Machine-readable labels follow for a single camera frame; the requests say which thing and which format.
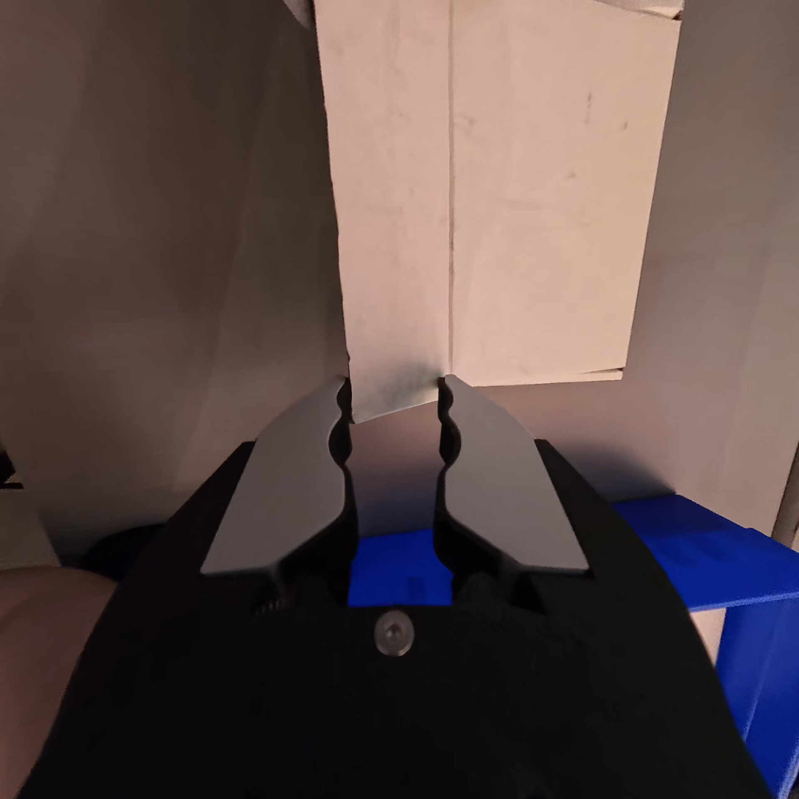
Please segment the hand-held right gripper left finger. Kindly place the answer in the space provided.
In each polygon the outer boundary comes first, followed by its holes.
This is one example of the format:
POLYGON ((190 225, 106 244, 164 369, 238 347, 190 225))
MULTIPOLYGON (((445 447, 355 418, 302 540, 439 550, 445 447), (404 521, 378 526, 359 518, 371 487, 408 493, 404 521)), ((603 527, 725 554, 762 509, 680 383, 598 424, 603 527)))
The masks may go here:
POLYGON ((290 574, 305 561, 348 566, 358 546, 352 387, 337 375, 258 434, 202 574, 290 574))

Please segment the white cardboard box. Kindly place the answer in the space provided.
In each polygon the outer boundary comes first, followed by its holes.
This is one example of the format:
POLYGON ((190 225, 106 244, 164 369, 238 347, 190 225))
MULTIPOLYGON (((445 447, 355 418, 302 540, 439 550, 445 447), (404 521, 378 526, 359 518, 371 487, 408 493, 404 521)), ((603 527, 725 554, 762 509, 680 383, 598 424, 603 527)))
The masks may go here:
POLYGON ((623 377, 684 2, 314 2, 356 423, 623 377))

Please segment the blue plastic bin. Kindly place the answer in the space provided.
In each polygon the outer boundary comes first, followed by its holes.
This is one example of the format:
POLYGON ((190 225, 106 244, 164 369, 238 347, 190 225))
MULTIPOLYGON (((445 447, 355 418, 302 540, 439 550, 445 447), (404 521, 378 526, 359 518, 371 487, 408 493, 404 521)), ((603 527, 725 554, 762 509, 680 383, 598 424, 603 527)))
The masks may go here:
MULTIPOLYGON (((692 614, 725 610, 715 665, 727 703, 774 796, 788 797, 798 758, 797 553, 677 494, 613 507, 692 614)), ((451 602, 432 530, 361 540, 350 606, 451 602)))

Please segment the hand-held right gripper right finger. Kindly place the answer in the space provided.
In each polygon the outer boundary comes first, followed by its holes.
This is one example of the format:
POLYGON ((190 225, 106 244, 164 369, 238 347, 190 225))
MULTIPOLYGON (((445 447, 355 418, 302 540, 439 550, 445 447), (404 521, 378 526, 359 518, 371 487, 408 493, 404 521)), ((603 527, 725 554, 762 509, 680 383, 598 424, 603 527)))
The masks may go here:
POLYGON ((519 571, 589 564, 534 437, 455 375, 439 379, 436 511, 477 551, 519 571))

